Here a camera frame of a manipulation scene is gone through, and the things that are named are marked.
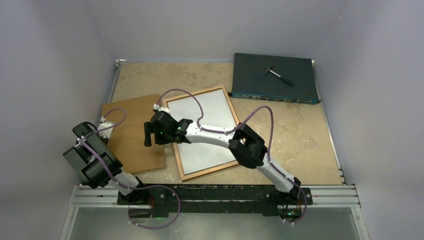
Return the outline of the brown backing board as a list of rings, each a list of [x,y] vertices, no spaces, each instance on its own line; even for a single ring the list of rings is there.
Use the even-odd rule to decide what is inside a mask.
[[[138,174],[166,168],[164,147],[144,145],[144,123],[153,116],[153,105],[159,97],[159,94],[152,94],[102,105],[102,116],[117,108],[127,113],[125,120],[113,128],[107,143],[108,149],[123,164],[122,168],[127,173]]]

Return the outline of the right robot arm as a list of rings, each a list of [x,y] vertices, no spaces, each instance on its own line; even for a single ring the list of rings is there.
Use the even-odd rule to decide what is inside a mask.
[[[229,129],[202,125],[191,119],[174,119],[164,110],[156,110],[144,124],[144,145],[165,144],[209,144],[228,149],[243,167],[261,172],[280,192],[282,200],[294,203],[305,192],[301,182],[286,172],[272,158],[265,141],[247,124]]]

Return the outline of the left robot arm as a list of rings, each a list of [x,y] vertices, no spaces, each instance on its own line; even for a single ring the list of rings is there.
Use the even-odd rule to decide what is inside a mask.
[[[108,138],[96,132],[90,122],[82,122],[72,129],[77,136],[74,146],[62,155],[86,186],[96,189],[113,187],[118,199],[128,205],[142,205],[149,199],[149,191],[138,177],[123,171],[123,164],[107,148]]]

